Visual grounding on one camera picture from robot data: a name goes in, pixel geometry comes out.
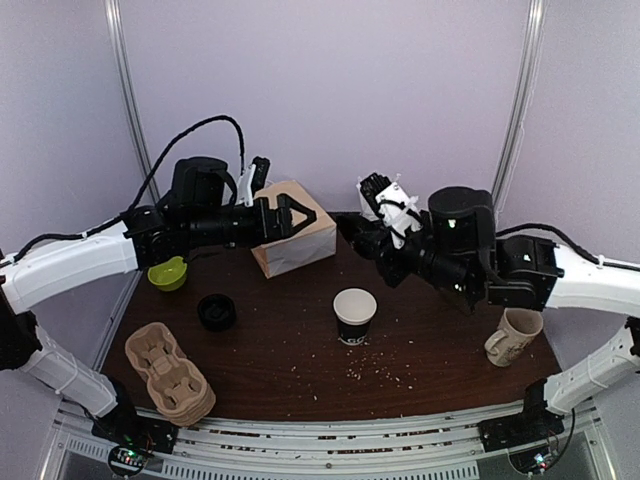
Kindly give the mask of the black paper coffee cup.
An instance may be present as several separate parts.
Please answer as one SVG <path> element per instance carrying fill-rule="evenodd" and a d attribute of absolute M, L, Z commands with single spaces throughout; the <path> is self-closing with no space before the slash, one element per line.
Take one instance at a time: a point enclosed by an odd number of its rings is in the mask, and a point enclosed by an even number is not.
<path fill-rule="evenodd" d="M 377 307 L 375 297 L 364 289 L 348 288 L 340 291 L 333 300 L 339 340 L 349 346 L 362 344 Z"/>

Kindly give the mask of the brown pulp cup carrier stack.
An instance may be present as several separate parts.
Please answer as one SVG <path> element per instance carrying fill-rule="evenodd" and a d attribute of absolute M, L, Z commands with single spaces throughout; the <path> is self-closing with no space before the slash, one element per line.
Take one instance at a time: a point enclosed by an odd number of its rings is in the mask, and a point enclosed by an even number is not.
<path fill-rule="evenodd" d="M 213 409 L 213 389 L 164 323 L 136 330 L 125 342 L 125 353 L 157 411 L 173 425 L 190 427 Z"/>

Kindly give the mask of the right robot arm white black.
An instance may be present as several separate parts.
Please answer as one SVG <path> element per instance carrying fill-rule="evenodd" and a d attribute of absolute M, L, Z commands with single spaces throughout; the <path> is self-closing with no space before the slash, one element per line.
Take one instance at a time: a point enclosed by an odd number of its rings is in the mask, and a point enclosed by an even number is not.
<path fill-rule="evenodd" d="M 497 231 L 492 196 L 445 187 L 420 210 L 395 182 L 373 175 L 360 196 L 375 218 L 343 214 L 338 230 L 361 257 L 397 287 L 410 275 L 460 295 L 469 307 L 492 305 L 541 312 L 581 308 L 625 316 L 602 347 L 571 368 L 530 385 L 513 419 L 519 440 L 535 440 L 583 400 L 639 369 L 639 268 L 589 254 L 550 225 L 556 243 L 529 235 L 532 224 Z"/>

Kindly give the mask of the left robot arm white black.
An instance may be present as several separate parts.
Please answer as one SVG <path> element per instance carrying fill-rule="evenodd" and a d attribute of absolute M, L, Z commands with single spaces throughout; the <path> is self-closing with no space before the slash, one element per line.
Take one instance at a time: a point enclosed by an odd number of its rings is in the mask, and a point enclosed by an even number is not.
<path fill-rule="evenodd" d="M 287 194 L 257 197 L 270 162 L 257 157 L 234 180 L 224 161 L 178 161 L 172 185 L 155 206 L 134 207 L 87 232 L 57 234 L 1 262 L 1 367 L 27 372 L 57 393 L 104 418 L 123 444 L 144 433 L 138 415 L 104 375 L 77 361 L 39 327 L 32 309 L 58 294 L 101 278 L 144 270 L 209 246 L 248 247 L 288 239 L 313 224 L 316 213 Z"/>

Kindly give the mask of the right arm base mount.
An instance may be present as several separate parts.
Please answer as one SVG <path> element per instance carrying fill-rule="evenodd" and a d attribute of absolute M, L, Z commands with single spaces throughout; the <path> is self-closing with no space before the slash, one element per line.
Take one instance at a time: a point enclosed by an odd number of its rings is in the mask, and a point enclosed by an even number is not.
<path fill-rule="evenodd" d="M 546 440 L 564 432 L 564 416 L 546 409 L 546 403 L 524 403 L 521 412 L 483 420 L 478 424 L 486 453 Z"/>

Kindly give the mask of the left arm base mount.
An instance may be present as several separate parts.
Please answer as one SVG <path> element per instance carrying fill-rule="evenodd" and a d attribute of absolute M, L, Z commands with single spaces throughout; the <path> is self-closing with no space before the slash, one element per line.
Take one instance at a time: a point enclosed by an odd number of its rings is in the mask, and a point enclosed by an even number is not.
<path fill-rule="evenodd" d="M 107 455 L 107 465 L 120 478 L 141 473 L 155 453 L 173 452 L 178 427 L 169 421 L 140 416 L 128 404 L 117 404 L 102 417 L 83 411 L 93 424 L 91 433 L 115 444 Z"/>

